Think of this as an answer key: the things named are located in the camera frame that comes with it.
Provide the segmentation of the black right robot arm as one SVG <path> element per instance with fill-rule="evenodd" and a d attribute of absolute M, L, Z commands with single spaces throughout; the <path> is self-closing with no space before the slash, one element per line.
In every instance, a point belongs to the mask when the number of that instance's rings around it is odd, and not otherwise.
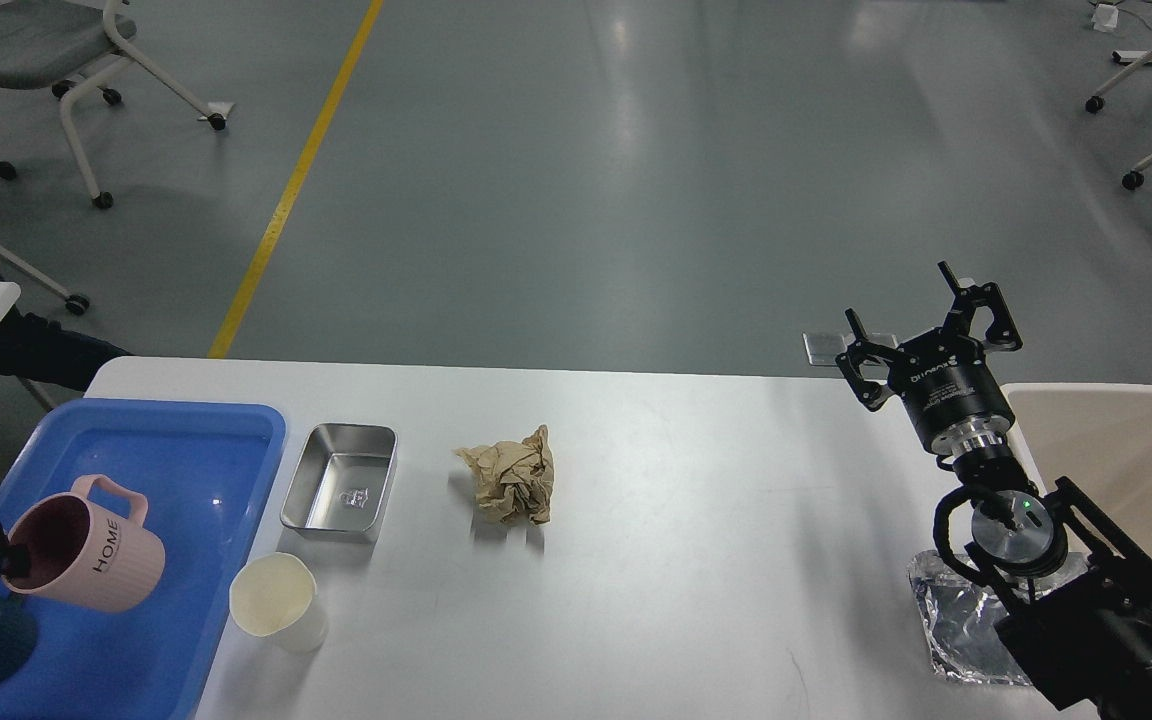
<path fill-rule="evenodd" d="M 1102 719 L 1152 719 L 1152 558 L 1073 479 L 1039 492 L 986 361 L 1023 344 L 1005 295 L 938 270 L 952 291 L 942 323 L 882 344 L 847 309 L 838 370 L 872 414 L 899 397 L 924 450 L 957 478 L 934 509 L 934 551 L 1000 600 L 996 637 L 1037 691 L 1059 710 L 1092 702 Z"/>

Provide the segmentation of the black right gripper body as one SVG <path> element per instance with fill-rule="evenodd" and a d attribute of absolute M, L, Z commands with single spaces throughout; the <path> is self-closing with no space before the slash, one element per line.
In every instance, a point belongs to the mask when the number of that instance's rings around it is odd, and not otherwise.
<path fill-rule="evenodd" d="M 924 450 L 954 454 L 960 439 L 988 430 L 1005 435 L 1015 414 L 977 338 L 937 328 L 896 347 L 887 386 L 901 397 Z"/>

